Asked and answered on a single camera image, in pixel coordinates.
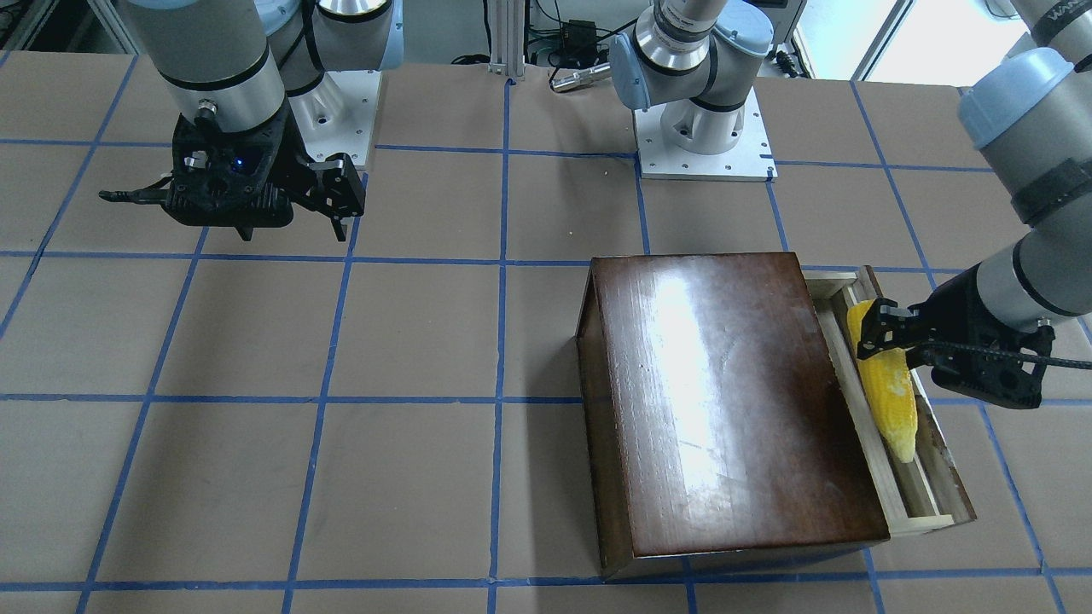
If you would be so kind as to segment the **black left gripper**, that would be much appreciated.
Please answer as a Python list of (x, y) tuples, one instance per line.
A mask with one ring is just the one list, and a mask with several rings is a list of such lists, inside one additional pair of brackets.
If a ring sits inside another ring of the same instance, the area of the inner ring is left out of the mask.
[[(1052, 356), (1053, 324), (1025, 332), (995, 318), (980, 298), (976, 268), (948, 280), (909, 310), (877, 298), (859, 323), (858, 367), (889, 362), (909, 368), (912, 357), (931, 366), (938, 387), (997, 408), (1040, 408), (1049, 367), (1089, 369), (1088, 361)], [(914, 339), (919, 345), (912, 350)]]

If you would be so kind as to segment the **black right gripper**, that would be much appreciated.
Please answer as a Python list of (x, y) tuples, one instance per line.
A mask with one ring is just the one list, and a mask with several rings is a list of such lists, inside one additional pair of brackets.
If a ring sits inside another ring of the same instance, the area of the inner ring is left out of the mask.
[(180, 224), (233, 227), (244, 240), (260, 227), (289, 225), (295, 206), (312, 211), (316, 203), (317, 212), (330, 219), (336, 240), (345, 243), (346, 220), (365, 213), (366, 188), (351, 154), (311, 162), (289, 107), (234, 133), (223, 131), (211, 110), (197, 113), (195, 120), (179, 116), (171, 160), (171, 172), (157, 182), (102, 190), (99, 199), (161, 206)]

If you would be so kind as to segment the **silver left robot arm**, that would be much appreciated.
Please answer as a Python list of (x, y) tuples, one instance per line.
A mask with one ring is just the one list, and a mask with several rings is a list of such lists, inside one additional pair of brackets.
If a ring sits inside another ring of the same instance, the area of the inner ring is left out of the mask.
[[(905, 310), (885, 297), (847, 318), (866, 391), (901, 390), (909, 371), (997, 408), (1038, 408), (1054, 326), (1089, 312), (1089, 3), (1017, 1), (1030, 49), (961, 97), (973, 147), (1009, 192), (1026, 235)], [(729, 151), (772, 43), (741, 1), (656, 1), (613, 34), (613, 88), (632, 110), (664, 106), (662, 129), (695, 154)]]

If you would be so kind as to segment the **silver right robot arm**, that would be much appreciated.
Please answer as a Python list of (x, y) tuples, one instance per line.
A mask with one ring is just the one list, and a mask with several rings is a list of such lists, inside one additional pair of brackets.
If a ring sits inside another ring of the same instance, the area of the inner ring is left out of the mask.
[(296, 206), (336, 240), (363, 217), (375, 98), (404, 59), (401, 1), (124, 1), (179, 109), (170, 172), (106, 202), (161, 206), (192, 227), (288, 226)]

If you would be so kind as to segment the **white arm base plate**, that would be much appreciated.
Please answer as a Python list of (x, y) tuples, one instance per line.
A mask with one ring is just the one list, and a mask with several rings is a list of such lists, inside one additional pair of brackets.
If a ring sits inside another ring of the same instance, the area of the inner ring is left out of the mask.
[(772, 182), (779, 172), (756, 90), (713, 113), (675, 101), (633, 113), (641, 175), (656, 180)]
[(358, 172), (367, 170), (384, 76), (380, 71), (327, 72), (317, 86), (288, 98), (313, 160), (348, 154)]

